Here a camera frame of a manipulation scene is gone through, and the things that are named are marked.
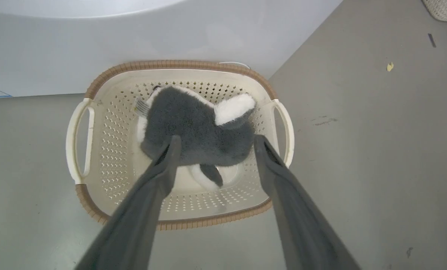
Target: white plastic basket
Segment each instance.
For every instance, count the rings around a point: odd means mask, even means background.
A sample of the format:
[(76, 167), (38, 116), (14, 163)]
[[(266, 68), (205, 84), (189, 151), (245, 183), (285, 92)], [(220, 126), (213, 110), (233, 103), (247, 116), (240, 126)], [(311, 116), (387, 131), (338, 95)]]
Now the white plastic basket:
[[(136, 140), (138, 117), (132, 112), (137, 97), (149, 97), (155, 85), (187, 87), (216, 103), (240, 93), (257, 102), (251, 115), (255, 131), (265, 135), (278, 150), (274, 111), (285, 126), (287, 166), (292, 162), (294, 136), (290, 116), (276, 99), (268, 82), (258, 73), (233, 64), (200, 61), (139, 61), (112, 67), (89, 87), (69, 123), (66, 154), (69, 171), (75, 180), (81, 204), (98, 222), (105, 223), (134, 181), (151, 160), (141, 152)], [(90, 123), (86, 162), (81, 171), (77, 162), (76, 134), (84, 112)], [(163, 201), (158, 229), (185, 229), (242, 219), (270, 208), (263, 191), (253, 150), (241, 164), (219, 167), (224, 186), (205, 191), (179, 167), (175, 186)]]
[(447, 22), (447, 0), (422, 0), (430, 15), (436, 20)]

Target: floor stain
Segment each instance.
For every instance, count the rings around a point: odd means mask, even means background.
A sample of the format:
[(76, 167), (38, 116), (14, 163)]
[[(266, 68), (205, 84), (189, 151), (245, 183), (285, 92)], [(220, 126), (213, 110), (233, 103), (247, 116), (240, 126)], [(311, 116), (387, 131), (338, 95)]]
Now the floor stain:
[(412, 249), (414, 249), (413, 247), (409, 247), (408, 249), (407, 249), (407, 259), (408, 258), (410, 258), (410, 254), (412, 253)]
[(338, 121), (336, 118), (330, 118), (328, 121), (325, 121), (325, 122), (322, 122), (322, 123), (317, 123), (317, 124), (314, 124), (314, 125), (319, 126), (319, 125), (328, 124), (330, 122), (336, 122), (336, 121)]

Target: white handle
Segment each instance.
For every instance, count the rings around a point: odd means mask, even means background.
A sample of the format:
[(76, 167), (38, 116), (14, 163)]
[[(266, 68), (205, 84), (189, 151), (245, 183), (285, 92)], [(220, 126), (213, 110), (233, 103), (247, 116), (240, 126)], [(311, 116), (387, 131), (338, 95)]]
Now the white handle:
[(290, 164), (292, 164), (293, 152), (295, 151), (295, 135), (293, 133), (293, 124), (287, 109), (285, 109), (285, 106), (278, 99), (273, 99), (273, 103), (275, 105), (275, 108), (277, 108), (278, 112), (282, 116), (283, 124), (285, 125), (286, 149), (283, 161), (288, 168), (290, 167)]
[[(91, 102), (92, 100), (88, 99), (87, 97), (83, 99), (83, 101), (76, 107), (75, 111), (72, 114), (72, 118), (70, 118), (70, 123), (68, 124), (67, 139), (65, 145), (67, 154), (67, 165), (68, 170), (70, 171), (72, 178), (75, 180), (76, 185), (83, 183), (85, 176), (87, 176), (90, 171), (90, 152), (92, 149), (93, 123), (95, 120), (95, 111), (90, 106)], [(90, 119), (88, 125), (88, 139), (86, 143), (85, 168), (84, 172), (82, 173), (77, 161), (76, 135), (81, 117), (85, 113), (86, 109), (90, 111)]]
[(220, 62), (219, 64), (233, 64), (233, 65), (240, 65), (240, 66), (244, 66), (248, 69), (251, 69), (248, 65), (245, 65), (243, 63), (240, 62), (233, 62), (233, 61), (227, 61), (227, 62)]

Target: brown woven trim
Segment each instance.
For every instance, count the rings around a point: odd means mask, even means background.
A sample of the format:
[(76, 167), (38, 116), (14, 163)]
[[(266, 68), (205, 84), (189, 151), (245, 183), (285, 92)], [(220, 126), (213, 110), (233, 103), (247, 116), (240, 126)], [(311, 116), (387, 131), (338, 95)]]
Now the brown woven trim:
[(93, 219), (101, 224), (105, 224), (108, 219), (110, 219), (110, 216), (100, 210), (100, 208), (98, 208), (98, 206), (96, 206), (96, 204), (93, 202), (92, 198), (90, 197), (90, 193), (88, 193), (88, 188), (85, 184), (76, 184), (75, 191), (76, 195), (80, 199), (81, 206), (85, 208), (90, 217), (93, 217)]
[[(80, 203), (85, 208), (86, 212), (93, 217), (98, 223), (105, 224), (110, 216), (100, 210), (98, 206), (93, 202), (88, 188), (85, 184), (75, 185), (75, 191), (80, 199)], [(200, 219), (183, 219), (183, 220), (170, 220), (162, 221), (157, 224), (157, 231), (171, 231), (171, 230), (183, 230), (193, 229), (200, 227), (208, 227), (212, 225), (218, 225), (228, 222), (234, 222), (236, 220), (245, 219), (248, 217), (256, 216), (269, 210), (272, 207), (272, 200), (267, 199), (265, 202), (246, 210), (241, 210), (234, 213), (223, 214), (213, 217), (202, 217)]]
[(92, 84), (90, 84), (90, 87), (88, 87), (88, 90), (86, 91), (85, 98), (88, 97), (90, 99), (94, 99), (96, 93), (98, 92), (98, 90), (100, 90), (100, 87), (102, 87), (102, 85), (106, 81), (108, 81), (115, 75), (118, 75), (126, 71), (147, 70), (147, 69), (201, 69), (201, 70), (214, 70), (214, 71), (216, 70), (216, 71), (237, 73), (248, 76), (256, 80), (259, 84), (261, 84), (261, 86), (265, 88), (266, 92), (270, 96), (270, 99), (277, 98), (277, 94), (270, 86), (270, 84), (267, 82), (267, 80), (262, 75), (258, 74), (257, 72), (251, 69), (233, 64), (219, 64), (213, 62), (190, 61), (190, 60), (134, 61), (114, 66), (112, 68), (109, 68), (102, 74), (100, 74), (98, 78), (96, 78), (92, 82)]

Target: plush toy flipper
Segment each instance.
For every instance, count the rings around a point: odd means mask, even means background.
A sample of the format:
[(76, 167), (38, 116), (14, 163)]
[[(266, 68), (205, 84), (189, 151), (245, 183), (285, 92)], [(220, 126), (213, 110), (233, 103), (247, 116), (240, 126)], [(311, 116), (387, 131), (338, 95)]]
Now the plush toy flipper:
[(235, 129), (248, 121), (256, 102), (248, 94), (240, 94), (218, 103), (215, 108), (215, 124), (223, 129)]
[(223, 179), (218, 169), (213, 165), (195, 164), (190, 166), (190, 172), (203, 188), (216, 191), (223, 186)]

